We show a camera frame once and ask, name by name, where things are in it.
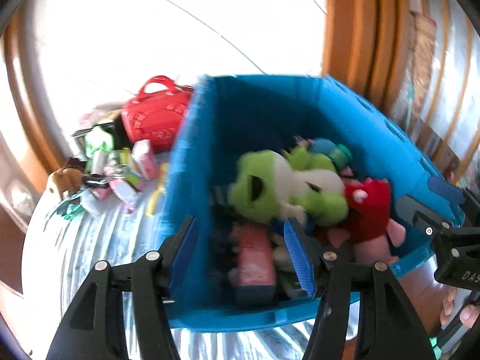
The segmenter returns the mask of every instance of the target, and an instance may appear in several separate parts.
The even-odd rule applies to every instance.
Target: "pink box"
[[[241,226],[238,269],[237,302],[252,306],[269,304],[275,294],[277,275],[268,227],[257,223]]]
[[[112,190],[110,188],[93,188],[92,193],[97,197],[99,200],[104,200]]]
[[[158,178],[159,164],[153,154],[152,145],[150,140],[139,140],[133,145],[131,156],[136,162],[140,173],[147,180],[153,180]]]
[[[100,119],[102,112],[98,109],[90,111],[88,114],[84,114],[78,118],[78,130],[86,130],[87,128],[92,128],[96,121]]]

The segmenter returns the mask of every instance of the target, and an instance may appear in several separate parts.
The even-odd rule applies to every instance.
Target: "toy pile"
[[[109,150],[112,148],[109,134],[95,129],[92,132],[103,138],[91,159],[84,162],[71,158],[64,168],[49,176],[47,191],[61,200],[61,207],[55,211],[67,219],[82,210],[98,216],[103,212],[102,201],[113,192],[125,203],[126,213],[131,214],[146,181],[156,179],[159,174],[150,141],[136,142],[132,151],[127,147]]]
[[[347,261],[360,264],[395,263],[389,240],[394,247],[405,241],[404,226],[390,218],[388,180],[356,179],[349,167],[352,154],[341,144],[295,140],[290,151],[248,152],[237,162],[237,178],[227,192],[236,222],[216,260],[222,283],[233,288],[239,305],[306,296],[283,239],[289,218]]]
[[[165,85],[166,90],[148,93],[146,86],[151,83]],[[152,216],[164,192],[166,173],[166,163],[159,169],[154,152],[171,149],[193,91],[166,76],[155,76],[123,108],[114,104],[111,109],[112,104],[106,104],[81,116],[72,137],[85,161],[70,158],[50,175],[46,190],[61,201],[53,213],[67,219],[82,210],[100,215],[104,211],[102,201],[113,191],[125,203],[126,213],[131,214],[146,181],[158,178],[160,172],[146,211]]]

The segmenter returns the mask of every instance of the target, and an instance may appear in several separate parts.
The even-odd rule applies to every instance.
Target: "yellow toy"
[[[164,181],[168,168],[169,164],[167,162],[164,162],[162,163],[162,165],[160,165],[160,174],[158,176],[157,190],[153,193],[153,195],[150,197],[150,201],[148,202],[148,207],[146,210],[147,216],[153,216],[155,212],[155,207],[157,206],[158,198],[161,194],[165,193]]]

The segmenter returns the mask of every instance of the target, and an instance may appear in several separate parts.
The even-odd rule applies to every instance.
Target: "black clamp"
[[[142,358],[179,360],[163,302],[182,282],[197,237],[189,216],[159,250],[136,262],[97,262],[63,316],[46,360],[127,360],[122,292],[133,296]]]
[[[294,218],[284,235],[302,288],[322,297],[304,360],[342,358],[351,292],[360,293],[354,359],[435,359],[421,320],[387,264],[348,263],[306,236]]]
[[[433,191],[450,202],[459,204],[467,218],[478,226],[480,204],[478,197],[469,190],[460,190],[443,181],[429,182]],[[437,212],[414,199],[402,196],[395,205],[398,216],[430,239],[430,247],[435,252],[437,270],[435,280],[453,287],[471,290],[463,307],[467,304],[480,304],[480,227],[453,227],[452,223]],[[478,359],[480,353],[480,318],[468,330],[460,322],[460,308],[457,315],[438,335],[437,345],[444,350],[462,338],[451,360]]]

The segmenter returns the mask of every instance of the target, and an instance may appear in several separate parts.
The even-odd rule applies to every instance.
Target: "blue gripper pad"
[[[462,205],[465,203],[463,191],[459,187],[445,181],[442,176],[430,176],[427,186],[430,191],[435,192],[453,204]]]
[[[317,292],[315,278],[321,267],[320,242],[308,237],[298,220],[294,218],[285,221],[283,234],[300,286],[312,298]]]
[[[191,256],[198,240],[198,226],[193,216],[187,216],[176,235],[165,239],[160,248],[162,273],[167,277],[169,294],[175,293],[182,284]]]

